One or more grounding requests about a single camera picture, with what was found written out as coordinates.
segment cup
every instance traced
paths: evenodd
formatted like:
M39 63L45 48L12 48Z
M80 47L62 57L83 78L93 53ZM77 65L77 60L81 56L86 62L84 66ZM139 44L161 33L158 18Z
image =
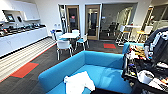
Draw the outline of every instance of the cup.
M144 84L149 84L154 78L154 75L147 70L142 70L138 73L138 80Z

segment glass door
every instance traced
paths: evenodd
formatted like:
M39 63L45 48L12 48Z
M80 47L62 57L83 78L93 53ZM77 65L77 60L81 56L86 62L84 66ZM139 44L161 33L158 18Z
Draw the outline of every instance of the glass door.
M72 32L74 29L80 29L79 27L79 6L78 5L66 5L68 32Z
M100 5L86 5L85 11L85 33L88 39L98 40Z

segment cabinet door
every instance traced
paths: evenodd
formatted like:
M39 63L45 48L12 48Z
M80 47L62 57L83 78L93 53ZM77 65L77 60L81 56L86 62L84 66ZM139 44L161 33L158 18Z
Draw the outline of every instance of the cabinet door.
M7 22L7 19L2 10L0 10L0 22Z
M28 36L29 36L29 39L31 41L31 43L34 43L36 42L38 39L36 37L36 34L35 34L35 30L31 30L31 31L28 31Z
M47 37L48 34L47 34L47 29L46 29L46 27L42 28L41 30L42 30L42 38Z
M9 52L12 52L12 48L10 46L10 42L7 40L0 41L0 56L3 56Z
M10 45L11 45L13 51L23 47L23 44L22 44L18 34L13 34L13 35L7 36L7 41L10 42Z
M36 34L37 40L40 40L41 39L41 30L40 29L36 29L35 30L35 34Z
M13 10L10 0L0 0L1 10Z
M19 38L23 44L23 47L29 45L31 43L29 37L28 37L28 32L22 32L22 33L19 33Z
M30 3L22 2L23 12L21 14L23 16L23 20L25 20L25 21L33 20L30 5L31 5Z
M40 16L39 16L36 4L30 4L30 8L33 15L33 20L39 20Z
M23 6L22 6L23 3L22 2L11 0L11 4L12 4L14 10L23 11Z

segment chair back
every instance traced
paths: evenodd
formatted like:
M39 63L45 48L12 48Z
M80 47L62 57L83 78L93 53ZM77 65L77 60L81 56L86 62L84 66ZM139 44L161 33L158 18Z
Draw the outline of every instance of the chair back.
M69 48L69 41L63 41L63 40L58 40L57 41L57 47L59 49L68 49Z
M125 26L121 25L121 27L120 27L120 31L123 32L124 29L125 29Z
M87 35L83 36L83 42L85 42L87 40Z
M145 34L150 34L152 28L153 28L153 26L146 26L145 30L144 30Z
M61 35L62 35L62 32L56 32L56 40L60 39Z
M79 30L72 30L72 33L79 33Z

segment chair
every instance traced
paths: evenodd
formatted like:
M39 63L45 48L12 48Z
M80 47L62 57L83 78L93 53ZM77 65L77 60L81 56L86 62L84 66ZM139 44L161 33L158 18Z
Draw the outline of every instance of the chair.
M72 30L72 33L80 33L79 30Z
M61 38L62 32L56 32L56 40L68 40L67 38Z
M146 41L147 40L147 38L148 38L148 35L150 34L150 32L151 32L151 30L152 30L152 28L153 28L153 26L146 26L145 27L145 30L144 31L137 31L137 33L139 34L139 36L138 36L138 39L137 39L137 43L139 42L139 40L141 39L141 37L143 36L143 35L145 35L146 36L146 38L145 38L145 40L144 41Z
M63 41L63 40L58 40L57 41L57 54L58 54L58 60L59 60L59 50L62 50L62 49L69 49L70 51L70 55L72 57L72 51L73 51L73 48L72 48L72 45L70 44L70 41Z
M87 40L87 34L83 36L83 38L80 38L79 40L76 41L76 46L75 46L75 50L77 48L78 43L82 43L83 44L83 49L85 50L85 42L87 42L87 46L89 48L89 43Z
M129 36L130 36L131 32L130 31L124 31L124 30L125 30L125 26L121 25L120 33L119 33L119 35L118 35L118 37L117 37L117 39L115 41L116 43L118 43L118 46L124 46L124 45L122 45L124 43L124 41L122 41L123 38L124 38L124 40L127 40L129 42Z

